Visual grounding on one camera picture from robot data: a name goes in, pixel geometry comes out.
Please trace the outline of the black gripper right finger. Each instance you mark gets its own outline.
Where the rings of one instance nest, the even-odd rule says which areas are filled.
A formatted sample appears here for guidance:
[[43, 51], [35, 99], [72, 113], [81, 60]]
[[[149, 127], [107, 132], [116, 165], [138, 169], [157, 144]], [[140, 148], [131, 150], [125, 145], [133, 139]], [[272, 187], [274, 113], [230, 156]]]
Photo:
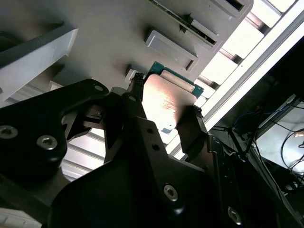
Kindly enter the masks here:
[[204, 200], [210, 226], [252, 228], [254, 221], [242, 183], [241, 166], [248, 161], [242, 152], [227, 152], [223, 143], [210, 134], [200, 109], [186, 106], [177, 123], [186, 161], [203, 170], [200, 197]]

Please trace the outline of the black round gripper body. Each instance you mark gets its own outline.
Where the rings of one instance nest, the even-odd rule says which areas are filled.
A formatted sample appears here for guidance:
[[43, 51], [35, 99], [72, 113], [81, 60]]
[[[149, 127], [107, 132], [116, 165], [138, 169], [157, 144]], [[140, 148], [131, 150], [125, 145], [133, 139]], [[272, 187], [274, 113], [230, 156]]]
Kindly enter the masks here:
[[210, 177], [167, 157], [157, 172], [137, 158], [108, 162], [64, 187], [49, 228], [219, 228], [221, 211]]

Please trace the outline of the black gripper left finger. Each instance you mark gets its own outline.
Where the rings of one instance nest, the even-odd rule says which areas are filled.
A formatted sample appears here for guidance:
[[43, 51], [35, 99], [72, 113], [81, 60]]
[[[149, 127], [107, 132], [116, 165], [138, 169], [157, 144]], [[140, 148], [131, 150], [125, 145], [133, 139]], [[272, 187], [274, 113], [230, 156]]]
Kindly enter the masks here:
[[156, 174], [158, 160], [169, 156], [144, 112], [143, 90], [140, 74], [127, 91], [86, 79], [2, 108], [1, 198], [28, 214], [50, 214], [71, 183], [61, 171], [67, 143], [91, 128], [105, 131], [106, 163], [137, 158]]

